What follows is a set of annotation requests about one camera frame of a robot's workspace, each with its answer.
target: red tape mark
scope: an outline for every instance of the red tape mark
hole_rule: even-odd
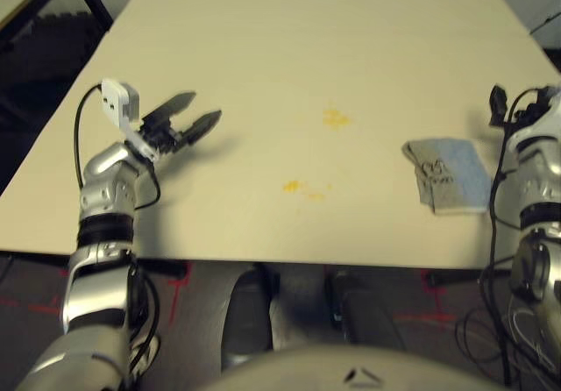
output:
[[[436,307],[436,310],[437,310],[437,313],[434,314],[437,317],[435,319],[440,323],[444,323],[444,320],[441,319],[441,318],[442,318],[442,316],[445,316],[446,314],[443,313],[443,311],[442,311],[442,303],[440,302],[440,295],[443,295],[444,293],[446,293],[446,289],[445,288],[432,288],[431,286],[429,286],[429,283],[427,282],[427,273],[428,272],[429,272],[428,269],[420,270],[421,283],[423,284],[423,291],[428,295],[434,295],[434,297],[435,297],[435,307]]]
[[[191,269],[193,268],[193,264],[190,262],[185,263],[185,275],[182,279],[179,280],[168,280],[167,284],[170,284],[175,287],[174,289],[174,298],[172,300],[172,306],[169,309],[169,320],[167,324],[172,326],[175,321],[175,311],[177,309],[177,300],[179,299],[179,291],[180,288],[184,288],[189,284],[189,279],[191,277]]]
[[[27,309],[31,312],[40,312],[42,314],[59,315],[60,308],[52,308],[44,305],[27,305]]]
[[[16,308],[17,306],[19,306],[19,302],[14,301],[13,299],[6,299],[5,297],[0,297],[0,305]]]

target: black cable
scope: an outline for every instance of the black cable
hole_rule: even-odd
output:
[[[514,259],[514,256],[511,257],[506,257],[503,259],[498,259],[497,261],[495,261],[494,265],[488,265],[487,267],[485,267],[482,271],[481,271],[481,275],[479,276],[479,293],[481,295],[481,299],[483,300],[483,303],[485,304],[487,311],[489,313],[491,313],[491,309],[490,309],[490,305],[491,303],[489,302],[489,300],[487,299],[486,296],[486,290],[485,290],[485,279],[486,279],[486,273],[489,270],[493,270],[494,266],[498,266],[499,264],[505,263],[507,261],[510,261]],[[519,352],[524,358],[526,358],[526,360],[531,363],[535,368],[539,369],[543,374],[545,374],[553,383],[559,385],[559,378],[552,373],[551,371],[549,371],[548,369],[546,369],[539,361],[539,359],[536,359],[533,355],[531,355],[529,352],[526,351],[526,349],[524,349],[522,346],[520,346],[518,343],[516,343],[516,341],[510,336],[510,334],[508,334],[507,328],[505,327],[505,325],[502,323],[501,320],[501,324],[500,324],[500,328],[504,334],[504,336],[506,337],[506,339],[508,340],[508,342],[514,347],[516,352]]]
[[[495,255],[495,248],[497,243],[497,222],[496,222],[496,213],[494,209],[494,200],[497,195],[497,190],[499,185],[501,184],[501,170],[502,170],[502,162],[505,158],[505,152],[507,150],[507,140],[510,137],[510,130],[511,130],[511,123],[513,115],[515,114],[516,106],[521,101],[521,99],[526,96],[528,93],[538,91],[537,88],[526,89],[524,90],[512,103],[510,110],[508,112],[507,123],[505,125],[505,133],[502,139],[501,145],[501,154],[499,156],[499,164],[497,165],[497,172],[495,173],[493,179],[493,185],[491,187],[491,195],[489,198],[489,213],[491,217],[491,227],[492,227],[492,235],[491,235],[491,250],[489,253],[489,266],[494,268],[494,255]],[[504,383],[507,387],[510,387],[512,384],[511,377],[510,377],[510,364],[508,362],[508,348],[507,348],[507,334],[505,329],[502,328],[502,321],[501,321],[501,313],[498,310],[497,302],[494,296],[494,269],[489,272],[489,304],[486,305],[487,310],[489,311],[489,315],[493,319],[494,328],[497,331],[498,341],[499,341],[499,348],[501,349],[501,359],[502,359],[502,373]]]
[[[510,222],[507,222],[506,220],[503,220],[502,218],[495,217],[494,219],[497,221],[497,223],[503,224],[507,227],[510,227],[511,229],[515,229],[516,231],[520,230],[519,226],[517,226],[516,224],[512,224]]]
[[[555,14],[553,14],[552,16],[547,17],[543,23],[541,23],[540,25],[537,25],[536,27],[534,27],[532,30],[529,31],[529,34],[534,34],[535,32],[537,32],[538,30],[540,30],[542,27],[544,27],[545,25],[548,25],[549,23],[551,23],[553,20],[555,20],[557,17],[561,16],[561,11],[557,12]]]
[[[516,170],[517,170],[517,169],[510,169],[510,170],[506,170],[506,171],[504,171],[504,172],[501,172],[500,178],[499,178],[499,183],[502,183],[505,179],[507,179],[507,176],[509,176],[510,174],[515,173]],[[517,230],[517,231],[520,230],[520,227],[519,227],[519,226],[517,226],[516,224],[512,224],[512,223],[510,223],[510,222],[507,222],[506,220],[504,220],[504,219],[498,217],[496,214],[495,214],[494,219],[495,219],[498,223],[503,224],[503,225],[505,225],[505,226],[507,226],[507,227],[510,227],[511,229],[515,229],[515,230]]]
[[[142,359],[142,356],[144,356],[144,354],[148,350],[148,347],[150,346],[150,343],[152,342],[152,339],[153,339],[154,335],[156,334],[156,329],[158,328],[158,321],[160,320],[160,298],[158,297],[158,290],[156,290],[156,286],[154,286],[154,283],[152,282],[150,277],[148,277],[148,274],[144,273],[143,275],[144,275],[144,280],[146,282],[146,285],[148,286],[148,288],[152,292],[152,299],[153,299],[153,303],[154,303],[154,313],[153,313],[153,318],[152,318],[152,324],[150,325],[150,330],[148,331],[148,335],[146,336],[146,340],[142,343],[142,345],[140,345],[140,347],[138,349],[138,353],[136,354],[134,359],[132,359],[131,371],[135,368],[135,366],[138,364],[138,362]]]
[[[80,117],[82,116],[82,109],[88,97],[96,90],[102,89],[101,84],[96,84],[94,87],[89,89],[84,97],[81,99],[80,104],[78,105],[78,109],[76,110],[76,116],[74,120],[74,166],[76,169],[76,178],[78,179],[78,187],[80,189],[83,188],[84,182],[82,179],[82,170],[80,168],[80,145],[78,142],[78,134],[80,132]]]
[[[156,197],[153,200],[151,200],[149,203],[142,204],[142,205],[139,205],[138,207],[135,207],[134,208],[135,210],[146,209],[146,208],[150,207],[151,205],[154,205],[155,203],[157,203],[160,200],[160,197],[161,197],[160,183],[158,182],[158,177],[156,176],[156,171],[154,170],[154,165],[152,164],[152,162],[147,162],[146,163],[146,169],[148,170],[148,174],[150,175],[150,179],[152,179],[154,187],[156,188]]]

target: wire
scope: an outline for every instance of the wire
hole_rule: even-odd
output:
[[[555,14],[553,14],[552,16],[547,17],[540,25],[537,25],[536,27],[534,27],[532,30],[529,31],[529,34],[534,34],[535,32],[537,32],[538,30],[540,30],[542,27],[544,27],[545,25],[548,25],[549,23],[551,23],[553,20],[555,20],[557,17],[561,16],[561,11],[560,12],[556,12]]]
[[[142,343],[142,345],[140,345],[138,349],[138,353],[136,354],[134,359],[132,359],[131,367],[130,367],[131,371],[135,368],[138,362],[142,359],[142,356],[144,356],[144,354],[148,350],[148,347],[150,346],[150,342],[152,341],[154,335],[156,334],[156,330],[158,329],[158,321],[160,320],[160,298],[158,297],[158,290],[156,290],[156,286],[154,286],[154,283],[152,282],[150,277],[148,277],[148,274],[144,273],[143,275],[146,285],[148,286],[148,289],[152,292],[154,313],[152,318],[152,324],[150,325],[150,330],[148,331],[146,340],[144,341],[144,343]]]
[[[491,267],[491,271],[489,272],[489,302],[486,304],[486,308],[493,319],[494,328],[497,331],[499,347],[501,349],[501,359],[502,359],[502,374],[504,383],[507,387],[509,387],[512,383],[510,378],[510,366],[508,363],[508,348],[507,348],[507,334],[505,332],[504,326],[502,325],[501,321],[501,314],[497,307],[497,302],[494,295],[494,257],[495,257],[495,247],[497,243],[497,222],[496,222],[496,213],[494,208],[494,200],[497,195],[497,190],[499,185],[501,184],[501,170],[502,170],[502,162],[505,158],[505,152],[507,150],[507,140],[510,137],[510,128],[512,123],[512,118],[515,113],[516,106],[521,101],[521,99],[526,96],[528,93],[538,91],[537,88],[526,89],[524,90],[512,103],[510,110],[508,112],[508,119],[507,124],[505,125],[505,133],[502,139],[501,144],[501,154],[499,156],[499,164],[497,165],[497,172],[495,173],[493,179],[493,185],[491,187],[491,195],[489,198],[489,213],[491,217],[491,227],[492,227],[492,234],[491,234],[491,250],[489,253],[489,267]]]
[[[508,328],[510,329],[511,334],[513,335],[513,340],[516,343],[518,343],[518,339],[516,338],[516,335],[515,335],[515,330],[516,330],[516,332],[518,332],[518,335],[522,338],[522,340],[524,340],[527,345],[529,345],[531,348],[534,349],[534,351],[538,354],[538,357],[542,356],[543,359],[546,360],[546,363],[548,363],[550,365],[550,369],[554,370],[555,367],[553,366],[553,363],[549,360],[549,358],[547,358],[547,356],[545,356],[545,354],[542,353],[541,348],[539,348],[539,345],[534,346],[526,338],[526,336],[522,333],[522,330],[520,329],[518,324],[515,322],[515,316],[514,316],[515,312],[512,309],[514,300],[515,300],[515,296],[511,295],[510,300],[508,301],[508,310],[507,310]],[[536,314],[534,314],[534,312],[532,312],[530,309],[521,308],[521,309],[518,309],[517,311],[519,311],[519,313],[524,313],[526,315],[536,316]],[[528,361],[526,361],[526,364],[528,365],[529,373],[534,375],[542,383],[542,385],[545,389],[547,389],[548,391],[554,391],[554,388],[550,384],[547,383],[547,381],[540,374],[539,370],[535,369],[530,363],[528,363]]]
[[[146,166],[146,169],[148,170],[148,174],[150,175],[150,179],[152,179],[154,187],[156,188],[156,197],[153,200],[151,200],[149,203],[142,204],[142,205],[139,205],[138,207],[135,207],[134,208],[135,210],[146,209],[146,208],[150,207],[151,205],[154,205],[155,203],[157,203],[160,200],[160,197],[161,197],[160,183],[158,182],[158,177],[156,176],[156,171],[154,170],[154,165],[152,164],[151,161],[147,161],[147,162],[145,162],[145,166]]]
[[[503,258],[503,259],[498,259],[497,261],[495,261],[494,266],[502,264],[504,262],[507,262],[508,260],[513,259],[514,257],[507,257],[507,258]],[[483,303],[485,304],[487,311],[490,312],[489,306],[491,305],[491,303],[489,302],[489,300],[486,297],[486,291],[485,291],[485,278],[486,278],[486,272],[489,271],[489,269],[491,269],[492,267],[490,264],[485,267],[483,269],[483,271],[481,271],[481,275],[479,276],[479,293],[481,294],[481,299],[483,300]],[[558,384],[559,383],[559,378],[556,377],[555,374],[553,374],[552,372],[548,371],[543,365],[540,364],[539,360],[536,360],[535,357],[533,357],[530,353],[528,353],[523,347],[521,347],[518,342],[515,340],[515,338],[513,338],[510,334],[508,334],[507,329],[505,328],[504,324],[502,323],[502,320],[499,324],[499,328],[501,328],[504,336],[506,337],[506,339],[508,340],[508,342],[515,348],[515,350],[517,352],[519,352],[533,367],[539,369],[539,371],[541,371],[542,373],[544,373],[548,379],[550,379],[552,382]]]
[[[88,97],[96,90],[102,89],[101,84],[96,84],[91,89],[89,89],[84,97],[81,99],[80,104],[78,104],[78,109],[76,110],[76,116],[74,120],[74,165],[76,169],[76,178],[78,179],[78,188],[82,189],[84,186],[84,181],[82,179],[82,170],[80,169],[80,146],[78,142],[78,134],[80,133],[80,117],[82,116],[82,109]]]
[[[512,224],[512,223],[510,223],[510,222],[507,222],[506,220],[503,220],[502,218],[498,218],[497,216],[495,216],[494,219],[495,219],[495,221],[496,221],[497,223],[503,224],[503,225],[505,225],[505,226],[507,226],[507,227],[509,227],[509,228],[511,228],[511,229],[515,229],[516,231],[519,231],[519,230],[520,230],[520,227],[519,227],[519,226],[517,226],[516,224]]]
[[[499,184],[503,183],[503,181],[505,181],[505,180],[507,179],[507,176],[509,176],[510,174],[515,173],[516,170],[517,170],[517,169],[510,169],[510,170],[506,170],[506,171],[504,171],[504,172],[501,172],[500,178],[499,178]],[[507,227],[509,227],[509,228],[511,228],[511,229],[515,229],[515,230],[517,230],[517,231],[520,230],[520,227],[519,227],[519,226],[517,226],[516,224],[512,224],[512,223],[510,223],[510,222],[507,222],[506,220],[504,220],[504,219],[498,217],[496,214],[495,214],[494,219],[495,219],[498,223],[500,223],[500,224],[502,224],[502,225],[505,225],[505,226],[507,226]]]
[[[411,319],[397,319],[394,320],[395,323],[400,324],[400,323],[423,323],[423,324],[427,324],[429,326],[438,328],[438,329],[442,329],[445,328],[448,331],[451,331],[452,333],[454,333],[457,329],[455,325],[451,325],[449,323],[443,323],[442,321],[433,321],[431,319],[415,319],[415,318],[411,318]],[[476,340],[478,340],[480,343],[487,345],[488,347],[495,349],[496,351],[499,351],[499,346],[497,345],[496,341],[491,341],[488,338],[483,337],[481,334],[479,334],[478,332],[472,331],[472,330],[467,330],[466,331],[467,336],[469,336],[470,338],[474,338]],[[460,352],[462,352],[462,354],[465,356],[465,350],[463,348],[461,348],[461,346],[459,347]],[[520,363],[518,363],[515,359],[515,355],[513,355],[513,358],[510,360],[510,363],[517,367],[517,368],[521,368]]]

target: folded cloth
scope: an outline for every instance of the folded cloth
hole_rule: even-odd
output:
[[[466,139],[422,139],[403,145],[415,165],[421,203],[436,214],[485,212],[491,177]]]

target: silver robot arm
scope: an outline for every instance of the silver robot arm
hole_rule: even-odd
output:
[[[172,100],[185,107],[194,95]],[[69,261],[62,309],[64,335],[39,357],[18,391],[130,387],[131,332],[148,312],[145,279],[132,250],[136,182],[146,172],[154,175],[154,160],[142,151],[160,155],[192,146],[221,116],[220,110],[211,112],[176,132],[169,117],[181,110],[158,108],[143,118],[135,141],[110,146],[85,167],[78,244]]]
[[[510,287],[536,314],[559,374],[561,88],[539,89],[536,102],[516,112],[515,116],[507,148],[518,163],[521,239],[512,266]]]

